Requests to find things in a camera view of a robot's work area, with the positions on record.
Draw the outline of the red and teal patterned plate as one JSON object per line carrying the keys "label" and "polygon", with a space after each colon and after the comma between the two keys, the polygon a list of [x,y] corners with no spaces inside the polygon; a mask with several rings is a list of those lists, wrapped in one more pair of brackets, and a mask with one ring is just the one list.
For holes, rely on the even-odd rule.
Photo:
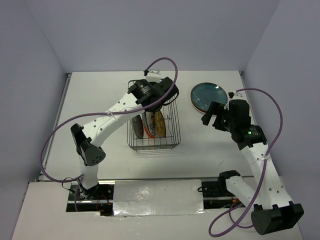
{"label": "red and teal patterned plate", "polygon": [[191,103],[201,113],[206,113],[209,106],[206,103],[203,103],[199,98],[191,98]]}

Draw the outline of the dark teal blossom plate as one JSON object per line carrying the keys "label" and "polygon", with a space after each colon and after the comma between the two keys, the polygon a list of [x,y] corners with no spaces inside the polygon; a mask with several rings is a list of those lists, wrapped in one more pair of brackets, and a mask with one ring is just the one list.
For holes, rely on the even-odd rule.
{"label": "dark teal blossom plate", "polygon": [[210,82],[203,82],[194,86],[190,92],[190,99],[191,98],[200,99],[203,103],[206,103],[208,107],[212,101],[224,105],[228,101],[228,96],[225,90],[219,85]]}

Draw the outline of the blue floral white plate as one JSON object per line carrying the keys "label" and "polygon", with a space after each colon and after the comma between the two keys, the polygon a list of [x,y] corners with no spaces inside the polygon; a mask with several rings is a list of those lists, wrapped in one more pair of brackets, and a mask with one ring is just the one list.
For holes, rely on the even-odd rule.
{"label": "blue floral white plate", "polygon": [[148,128],[149,135],[151,139],[155,137],[156,124],[155,124],[155,113],[154,112],[144,112],[142,114],[142,121],[145,122],[145,125]]}

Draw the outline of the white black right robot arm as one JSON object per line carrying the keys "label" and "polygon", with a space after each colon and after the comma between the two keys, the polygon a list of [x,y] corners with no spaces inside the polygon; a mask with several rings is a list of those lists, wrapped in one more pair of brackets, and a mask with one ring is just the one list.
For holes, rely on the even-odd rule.
{"label": "white black right robot arm", "polygon": [[212,116],[215,129],[231,134],[257,183],[257,188],[252,189],[237,171],[225,171],[219,175],[218,192],[223,196],[233,194],[248,208],[253,227],[260,235],[293,228],[304,214],[303,206],[294,203],[287,193],[267,153],[269,146],[262,128],[251,123],[248,102],[213,101],[201,118],[203,125],[208,125]]}

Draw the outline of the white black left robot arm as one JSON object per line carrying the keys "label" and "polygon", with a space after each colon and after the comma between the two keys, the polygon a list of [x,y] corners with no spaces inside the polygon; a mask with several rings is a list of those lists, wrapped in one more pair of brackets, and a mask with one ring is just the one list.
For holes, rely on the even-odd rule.
{"label": "white black left robot arm", "polygon": [[169,77],[160,82],[148,82],[146,79],[136,80],[128,88],[127,93],[115,103],[106,115],[99,116],[84,125],[74,124],[71,134],[76,152],[82,160],[80,194],[90,200],[98,194],[98,166],[106,153],[102,149],[105,140],[118,128],[143,112],[160,110],[173,96],[179,94],[176,85]]}

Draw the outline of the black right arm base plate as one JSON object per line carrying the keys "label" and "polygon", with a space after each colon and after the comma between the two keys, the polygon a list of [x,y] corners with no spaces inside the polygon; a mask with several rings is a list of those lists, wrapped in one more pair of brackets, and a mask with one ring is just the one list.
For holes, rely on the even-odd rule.
{"label": "black right arm base plate", "polygon": [[217,181],[202,181],[200,190],[204,198],[218,198],[224,196],[220,191]]}

